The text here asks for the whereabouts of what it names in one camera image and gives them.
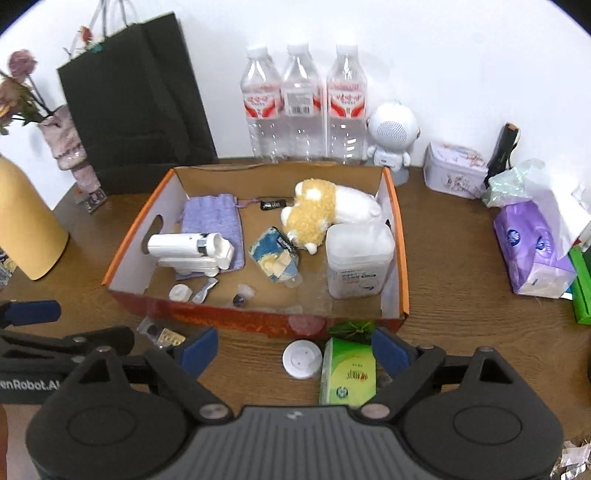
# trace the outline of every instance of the purple tissue box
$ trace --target purple tissue box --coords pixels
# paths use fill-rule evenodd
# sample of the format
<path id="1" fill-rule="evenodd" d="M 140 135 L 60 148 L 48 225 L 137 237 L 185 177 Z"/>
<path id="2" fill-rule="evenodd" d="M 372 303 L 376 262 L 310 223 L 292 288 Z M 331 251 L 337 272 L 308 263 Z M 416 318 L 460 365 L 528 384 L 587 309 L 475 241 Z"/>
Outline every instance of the purple tissue box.
<path id="1" fill-rule="evenodd" d="M 503 207 L 494 226 L 513 292 L 560 298 L 577 274 L 568 255 L 556 258 L 552 235 L 536 204 Z"/>

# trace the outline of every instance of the white robot figurine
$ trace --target white robot figurine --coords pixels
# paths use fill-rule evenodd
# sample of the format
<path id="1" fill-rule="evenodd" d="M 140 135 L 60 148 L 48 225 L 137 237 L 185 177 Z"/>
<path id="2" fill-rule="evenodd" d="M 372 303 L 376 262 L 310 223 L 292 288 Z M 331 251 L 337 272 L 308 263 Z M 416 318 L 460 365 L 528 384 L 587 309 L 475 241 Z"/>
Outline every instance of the white robot figurine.
<path id="1" fill-rule="evenodd" d="M 368 148 L 368 157 L 374 159 L 374 165 L 390 167 L 395 185 L 406 183 L 410 165 L 407 150 L 421 135 L 412 111 L 400 103 L 383 103 L 369 117 L 368 131 L 377 144 Z"/>

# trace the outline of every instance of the yellow cylinder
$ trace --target yellow cylinder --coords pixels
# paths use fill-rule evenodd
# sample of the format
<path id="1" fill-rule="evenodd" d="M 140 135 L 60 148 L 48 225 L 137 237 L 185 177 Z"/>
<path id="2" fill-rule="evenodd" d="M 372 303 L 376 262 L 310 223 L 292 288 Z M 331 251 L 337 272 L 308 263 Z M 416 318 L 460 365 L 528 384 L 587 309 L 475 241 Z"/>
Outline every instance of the yellow cylinder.
<path id="1" fill-rule="evenodd" d="M 37 280 L 60 259 L 68 236 L 27 175 L 0 155 L 0 248 Z"/>

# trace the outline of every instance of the pink vase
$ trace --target pink vase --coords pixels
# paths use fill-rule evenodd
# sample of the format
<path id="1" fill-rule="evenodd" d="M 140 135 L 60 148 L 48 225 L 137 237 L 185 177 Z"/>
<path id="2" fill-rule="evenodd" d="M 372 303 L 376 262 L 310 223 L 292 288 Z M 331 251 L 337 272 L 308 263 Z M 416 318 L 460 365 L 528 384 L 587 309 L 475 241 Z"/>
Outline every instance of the pink vase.
<path id="1" fill-rule="evenodd" d="M 57 160 L 60 170 L 70 170 L 76 183 L 84 193 L 93 193 L 100 189 L 95 169 L 86 161 L 86 150 L 74 125 L 67 105 L 57 108 L 39 124 L 43 138 L 51 149 L 51 155 Z"/>

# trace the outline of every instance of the white wall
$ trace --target white wall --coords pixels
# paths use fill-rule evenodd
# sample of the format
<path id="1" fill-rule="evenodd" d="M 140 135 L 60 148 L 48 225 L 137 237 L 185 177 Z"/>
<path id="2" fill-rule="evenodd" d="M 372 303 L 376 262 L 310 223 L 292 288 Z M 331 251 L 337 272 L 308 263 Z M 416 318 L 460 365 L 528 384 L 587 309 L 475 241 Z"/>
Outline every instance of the white wall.
<path id="1" fill-rule="evenodd" d="M 98 0 L 43 0 L 0 37 L 0 59 L 20 48 L 52 105 L 64 101 L 55 68 Z M 322 73 L 335 43 L 355 40 L 370 81 L 370 108 L 398 98 L 423 135 L 492 154 L 506 121 L 522 129 L 514 161 L 531 157 L 591 186 L 591 38 L 548 0 L 126 0 L 133 20 L 174 10 L 220 157 L 251 155 L 239 79 L 248 44 L 267 43 L 279 68 L 289 41 L 307 40 Z M 109 28 L 119 28 L 111 8 Z M 32 178 L 49 205 L 70 187 L 35 126 L 11 127 L 0 151 Z"/>

